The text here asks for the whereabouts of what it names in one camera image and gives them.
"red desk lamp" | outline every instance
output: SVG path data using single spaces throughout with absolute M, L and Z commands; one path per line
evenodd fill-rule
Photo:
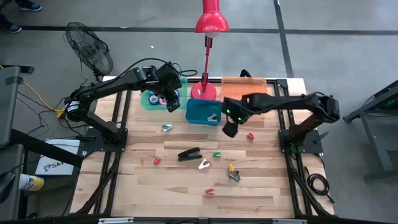
M 208 83 L 208 61 L 210 47 L 213 38 L 218 36 L 220 32 L 229 31 L 229 25 L 225 17 L 220 13 L 219 0 L 203 0 L 203 15 L 199 18 L 195 32 L 206 34 L 206 62 L 205 73 L 201 78 L 200 83 L 194 84 L 191 89 L 191 97 L 202 100 L 215 100 L 217 96 L 216 87 Z

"lamp base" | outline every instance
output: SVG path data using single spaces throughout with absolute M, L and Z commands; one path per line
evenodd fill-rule
M 206 91 L 203 91 L 203 87 L 201 82 L 194 84 L 191 89 L 191 97 L 198 100 L 215 100 L 217 96 L 216 87 L 211 84 L 207 83 Z

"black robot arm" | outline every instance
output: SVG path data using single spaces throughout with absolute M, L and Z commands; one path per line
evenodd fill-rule
M 266 93 L 252 93 L 242 96 L 242 100 L 224 98 L 222 112 L 227 116 L 223 131 L 233 138 L 238 132 L 238 125 L 245 123 L 252 115 L 270 110 L 309 110 L 313 114 L 301 124 L 291 125 L 288 141 L 297 144 L 305 135 L 322 123 L 334 123 L 339 120 L 338 101 L 323 93 L 301 96 L 270 96 Z
M 119 141 L 120 132 L 115 122 L 104 121 L 89 110 L 94 100 L 115 94 L 117 92 L 132 90 L 150 90 L 156 95 L 164 97 L 167 109 L 173 112 L 180 107 L 176 89 L 181 88 L 178 71 L 169 62 L 159 69 L 151 67 L 136 67 L 112 80 L 82 86 L 65 98 L 65 110 L 68 119 L 84 121 L 101 132 L 104 140 L 116 143 Z

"green tray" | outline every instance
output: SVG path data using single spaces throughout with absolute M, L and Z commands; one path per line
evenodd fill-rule
M 187 87 L 188 87 L 188 79 L 186 77 L 180 77 L 182 87 L 178 89 L 178 92 L 180 93 L 180 107 L 178 110 L 186 110 L 187 109 L 187 101 L 188 101 L 188 93 L 187 93 Z M 146 90 L 143 93 L 141 93 L 141 106 L 145 110 L 167 110 L 166 105 L 151 105 L 149 103 L 149 91 Z

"red clip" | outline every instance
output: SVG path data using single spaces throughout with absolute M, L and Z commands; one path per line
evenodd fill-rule
M 254 140 L 254 135 L 253 135 L 253 133 L 249 133 L 248 135 L 247 135 L 247 137 L 248 137 L 248 139 L 250 139 L 250 140 Z
M 216 192 L 214 191 L 214 189 L 207 189 L 206 190 L 206 194 L 210 194 L 210 195 L 213 195 L 213 194 L 215 194 Z
M 161 161 L 161 159 L 159 157 L 156 157 L 155 160 L 154 160 L 154 165 L 159 164 L 160 161 Z

